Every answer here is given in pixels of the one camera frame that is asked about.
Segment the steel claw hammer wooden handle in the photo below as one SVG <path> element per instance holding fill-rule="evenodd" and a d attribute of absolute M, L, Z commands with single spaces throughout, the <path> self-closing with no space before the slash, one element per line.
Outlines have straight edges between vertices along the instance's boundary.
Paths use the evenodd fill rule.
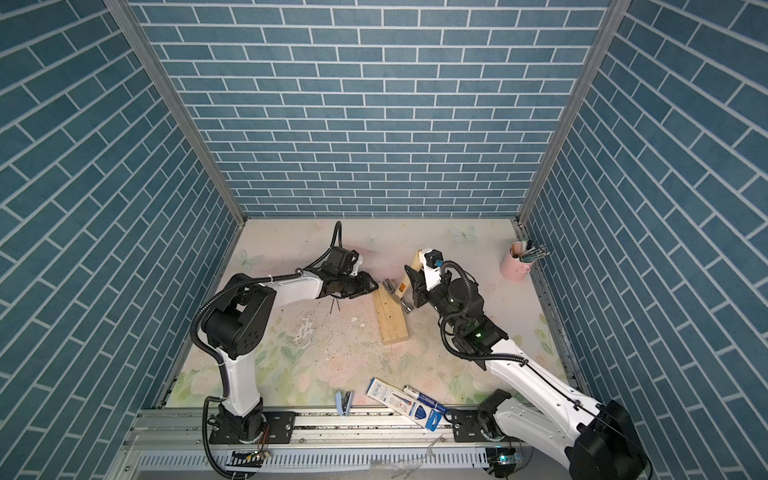
<path fill-rule="evenodd" d="M 410 262 L 410 267 L 414 270 L 418 270 L 420 265 L 420 251 L 417 250 Z M 390 296 L 400 304 L 406 314 L 410 314 L 413 311 L 413 306 L 405 300 L 405 293 L 411 286 L 411 280 L 408 274 L 405 274 L 398 284 L 395 284 L 391 279 L 386 278 L 382 282 L 382 285 Z"/>

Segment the wooden block with nails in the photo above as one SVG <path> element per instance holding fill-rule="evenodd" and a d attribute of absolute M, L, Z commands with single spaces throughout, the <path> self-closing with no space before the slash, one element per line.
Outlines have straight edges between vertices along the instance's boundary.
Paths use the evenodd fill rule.
<path fill-rule="evenodd" d="M 382 344 L 391 345 L 408 340 L 409 333 L 400 303 L 383 286 L 373 292 L 373 299 Z"/>

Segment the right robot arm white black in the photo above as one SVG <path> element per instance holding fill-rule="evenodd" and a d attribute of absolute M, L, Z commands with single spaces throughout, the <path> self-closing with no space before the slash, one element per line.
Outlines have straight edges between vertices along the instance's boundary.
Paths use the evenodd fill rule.
<path fill-rule="evenodd" d="M 523 396 L 498 390 L 479 406 L 487 436 L 517 438 L 558 462 L 573 479 L 651 477 L 654 466 L 629 412 L 560 380 L 526 354 L 484 312 L 479 285 L 458 263 L 430 250 L 406 266 L 415 307 L 438 313 L 448 353 L 477 364 Z"/>

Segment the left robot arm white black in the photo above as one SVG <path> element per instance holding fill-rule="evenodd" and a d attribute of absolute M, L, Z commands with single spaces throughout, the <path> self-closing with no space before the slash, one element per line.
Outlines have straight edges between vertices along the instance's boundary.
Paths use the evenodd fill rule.
<path fill-rule="evenodd" d="M 223 393 L 213 400 L 221 404 L 223 415 L 246 420 L 263 408 L 252 356 L 272 312 L 304 300 L 355 299 L 373 293 L 378 283 L 359 269 L 361 264 L 357 251 L 343 247 L 342 224 L 337 222 L 329 247 L 309 265 L 277 276 L 236 274 L 200 307 L 190 337 L 219 368 Z"/>

